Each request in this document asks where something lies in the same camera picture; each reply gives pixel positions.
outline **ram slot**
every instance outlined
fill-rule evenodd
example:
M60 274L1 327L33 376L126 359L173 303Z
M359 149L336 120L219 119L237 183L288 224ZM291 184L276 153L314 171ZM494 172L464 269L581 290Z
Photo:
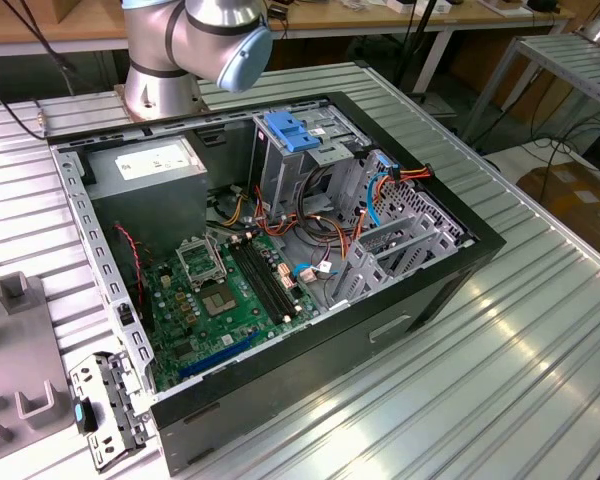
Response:
M293 304L253 246L232 245L229 250L273 323L279 325L285 316L293 316Z

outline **table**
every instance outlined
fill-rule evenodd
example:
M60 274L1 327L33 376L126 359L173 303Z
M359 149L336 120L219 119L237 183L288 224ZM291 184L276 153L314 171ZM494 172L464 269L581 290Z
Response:
M535 13L533 17L503 17L476 0L454 6L449 14L433 15L425 31L437 32L436 40L414 91L426 91L455 31L551 26L550 34L556 34L570 18L573 14L566 9L556 15ZM326 4L297 2L290 6L288 20L288 38L312 38L406 33L409 16L376 5L365 12L354 12L338 0L330 0ZM413 23L411 31L415 31L419 23L417 15ZM82 0L60 24L42 25L41 28L58 52L127 48L124 17L118 0ZM279 21L272 20L271 28L276 38L283 35L284 27ZM0 56L37 53L44 53L44 50L32 41L17 19L0 16Z
M507 241L437 319L178 478L596 478L600 255L373 70L265 74L212 108L342 90ZM54 133L129 122L113 93L41 102ZM14 106L33 127L32 103ZM67 369L119 344L46 146L0 110L0 275L41 275ZM66 429L0 461L0 479L164 478L152 437L104 477Z
M533 63L527 70L531 75L516 87L515 92L512 92L515 98L522 93L535 71L542 67L579 90L585 101L589 97L600 103L600 47L575 33L552 37L542 35L516 38L507 48L474 105L462 132L463 140L467 141L475 131L484 109L518 54L527 57ZM577 122L582 107L582 101L576 102L571 114L567 116L570 120L563 126L563 132Z

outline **wooden shelf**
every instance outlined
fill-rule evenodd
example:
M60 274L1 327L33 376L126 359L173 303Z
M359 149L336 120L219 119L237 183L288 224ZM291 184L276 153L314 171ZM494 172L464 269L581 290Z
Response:
M562 9L560 14L536 13L538 20L563 20L573 14ZM429 25L485 25L499 23L529 22L532 17L502 17L475 0L466 0L452 7L446 15L434 15ZM420 19L414 17L414 27ZM296 2L289 6L290 30L320 30L340 28L400 27L409 22L408 15L400 15L383 6L372 5L369 10L353 11L338 0L326 4ZM100 40L126 38L124 15L119 0L82 0L57 25L41 24L40 28L49 41ZM271 20L272 30L283 30L279 21ZM0 44L34 41L33 36L15 17L0 15Z

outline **green motherboard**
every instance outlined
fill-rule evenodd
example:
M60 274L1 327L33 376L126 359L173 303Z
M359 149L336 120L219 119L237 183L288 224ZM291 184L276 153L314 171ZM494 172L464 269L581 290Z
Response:
M271 240L259 236L250 243L266 259L269 271L282 286L276 267L283 260ZM180 383L187 376L183 376L183 372L190 371L187 368L211 367L319 314L302 287L282 286L296 313L292 318L285 318L285 322L274 321L238 267L239 262L232 257L230 247L220 245L218 252L226 268L226 279L207 281L199 288L192 287L175 254L144 271L154 319L153 327L146 330L156 358L152 370L159 391ZM199 274L213 267L214 262L205 249L194 253L186 257L189 273Z

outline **aluminum extrusion table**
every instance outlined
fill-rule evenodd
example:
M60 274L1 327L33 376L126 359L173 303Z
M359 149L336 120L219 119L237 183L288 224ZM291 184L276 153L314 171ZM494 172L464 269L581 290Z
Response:
M600 103L600 47L589 42L578 34L540 35L534 37L514 38L502 56L502 60L493 72L489 82L480 94L478 101L471 110L469 119L462 132L462 139L467 140L475 131L480 118L516 57L524 55L532 64L523 74L522 80L516 85L511 95L503 105L508 105L518 98L538 68L542 67L556 77L561 78L586 96ZM574 115L569 117L572 122L578 118L578 111L583 104L578 102L574 107Z
M412 337L178 478L596 478L600 256L370 69L274 72L214 108L346 92L506 240ZM55 133L127 123L113 93L41 102ZM31 103L15 112L33 128ZM67 369L116 350L46 146L0 109L0 275L41 275ZM166 476L156 438L100 478ZM97 478L75 426L0 460L4 478Z

